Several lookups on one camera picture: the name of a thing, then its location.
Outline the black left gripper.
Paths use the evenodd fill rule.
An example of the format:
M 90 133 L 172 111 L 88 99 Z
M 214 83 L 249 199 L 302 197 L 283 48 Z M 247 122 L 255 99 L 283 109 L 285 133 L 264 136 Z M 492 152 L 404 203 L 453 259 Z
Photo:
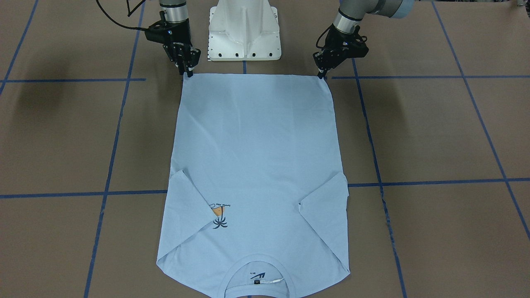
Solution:
M 350 34 L 330 25 L 320 34 L 316 41 L 319 51 L 313 53 L 319 79 L 324 79 L 328 70 L 337 68 L 346 59 L 362 58 L 369 53 L 367 37 L 360 35 L 359 31 L 359 25 L 355 25 Z

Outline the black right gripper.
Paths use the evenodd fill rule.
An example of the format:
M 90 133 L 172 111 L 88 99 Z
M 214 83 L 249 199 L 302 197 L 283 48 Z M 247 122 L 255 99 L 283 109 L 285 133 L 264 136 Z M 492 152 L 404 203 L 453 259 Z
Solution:
M 145 31 L 146 39 L 163 45 L 167 57 L 178 66 L 178 73 L 190 78 L 193 69 L 200 61 L 201 50 L 193 47 L 190 34 L 190 21 L 171 23 L 159 20 Z

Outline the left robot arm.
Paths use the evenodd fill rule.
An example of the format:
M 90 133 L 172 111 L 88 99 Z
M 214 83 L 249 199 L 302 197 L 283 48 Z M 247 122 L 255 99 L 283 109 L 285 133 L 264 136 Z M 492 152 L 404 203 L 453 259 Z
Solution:
M 342 0 L 337 15 L 316 41 L 313 59 L 318 78 L 347 59 L 363 58 L 369 53 L 367 37 L 360 35 L 360 23 L 367 14 L 401 19 L 412 10 L 413 0 Z

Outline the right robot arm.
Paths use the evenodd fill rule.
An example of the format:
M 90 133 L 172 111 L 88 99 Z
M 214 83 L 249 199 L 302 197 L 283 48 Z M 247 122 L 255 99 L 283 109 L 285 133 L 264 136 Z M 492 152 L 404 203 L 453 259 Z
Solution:
M 162 45 L 178 73 L 193 76 L 200 61 L 201 50 L 191 41 L 190 21 L 185 0 L 160 0 L 160 20 L 150 25 L 145 36 L 148 41 Z

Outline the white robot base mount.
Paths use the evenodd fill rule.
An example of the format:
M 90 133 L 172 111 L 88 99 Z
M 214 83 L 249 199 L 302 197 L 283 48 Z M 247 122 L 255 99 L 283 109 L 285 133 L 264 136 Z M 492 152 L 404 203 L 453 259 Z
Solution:
M 220 0 L 210 8 L 209 17 L 208 60 L 281 58 L 278 11 L 268 0 Z

